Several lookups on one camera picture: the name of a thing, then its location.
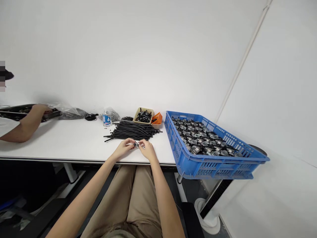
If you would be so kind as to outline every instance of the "orange container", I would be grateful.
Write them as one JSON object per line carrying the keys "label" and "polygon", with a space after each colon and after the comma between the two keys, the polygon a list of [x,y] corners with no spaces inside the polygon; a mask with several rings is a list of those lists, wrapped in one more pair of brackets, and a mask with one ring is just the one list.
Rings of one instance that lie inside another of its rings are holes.
{"label": "orange container", "polygon": [[158,129],[161,124],[162,124],[162,118],[163,116],[161,115],[161,113],[159,112],[158,114],[156,114],[155,116],[152,117],[152,121],[157,119],[155,122],[152,122],[152,126],[155,128],[155,129]]}

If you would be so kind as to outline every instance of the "person's right hand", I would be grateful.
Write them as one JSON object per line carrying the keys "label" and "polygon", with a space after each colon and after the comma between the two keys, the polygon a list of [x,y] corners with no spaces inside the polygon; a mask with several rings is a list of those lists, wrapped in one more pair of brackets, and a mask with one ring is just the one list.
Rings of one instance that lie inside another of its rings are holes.
{"label": "person's right hand", "polygon": [[144,157],[147,158],[150,162],[157,159],[153,145],[147,140],[143,139],[139,141],[139,149]]}
{"label": "person's right hand", "polygon": [[32,109],[33,108],[42,110],[43,114],[49,114],[52,112],[52,109],[50,109],[47,105],[44,105],[44,104],[35,104],[32,106]]}

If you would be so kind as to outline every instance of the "black tray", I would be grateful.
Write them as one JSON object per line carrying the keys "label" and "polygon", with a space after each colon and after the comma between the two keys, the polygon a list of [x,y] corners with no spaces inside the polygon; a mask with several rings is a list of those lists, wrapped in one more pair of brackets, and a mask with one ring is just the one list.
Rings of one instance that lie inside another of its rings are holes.
{"label": "black tray", "polygon": [[[13,107],[1,108],[0,117],[5,117],[8,119],[19,121],[29,113],[33,105],[35,104],[25,104],[25,105],[13,106]],[[51,112],[50,114],[43,115],[42,122],[45,122],[49,119],[60,116],[62,114],[62,112],[58,111],[56,108],[52,110],[53,112]]]}

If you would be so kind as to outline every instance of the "plastic bag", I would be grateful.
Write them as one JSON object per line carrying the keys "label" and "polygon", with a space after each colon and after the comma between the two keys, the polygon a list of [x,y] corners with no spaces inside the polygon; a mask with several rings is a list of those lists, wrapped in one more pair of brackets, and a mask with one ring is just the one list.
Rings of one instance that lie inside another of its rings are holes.
{"label": "plastic bag", "polygon": [[100,120],[102,120],[102,114],[105,112],[105,111],[110,111],[111,112],[111,121],[112,122],[115,122],[115,121],[118,121],[119,120],[119,114],[112,108],[112,107],[105,107],[104,110],[99,113],[99,116],[98,118]]}
{"label": "plastic bag", "polygon": [[73,120],[85,117],[87,112],[82,109],[73,107],[67,103],[50,103],[47,105],[49,108],[56,108],[63,114],[59,117],[59,120]]}

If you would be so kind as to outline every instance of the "white table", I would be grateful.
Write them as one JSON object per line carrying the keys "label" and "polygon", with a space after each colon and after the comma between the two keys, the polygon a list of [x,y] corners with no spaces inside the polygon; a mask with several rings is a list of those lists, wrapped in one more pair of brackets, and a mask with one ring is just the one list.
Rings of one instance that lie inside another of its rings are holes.
{"label": "white table", "polygon": [[[103,163],[117,148],[120,139],[104,142],[115,125],[104,129],[101,120],[50,120],[41,123],[33,137],[25,143],[0,141],[0,159],[42,160],[63,163]],[[164,125],[150,139],[159,162],[175,166],[175,160]],[[119,163],[149,164],[138,149],[128,152]]]}

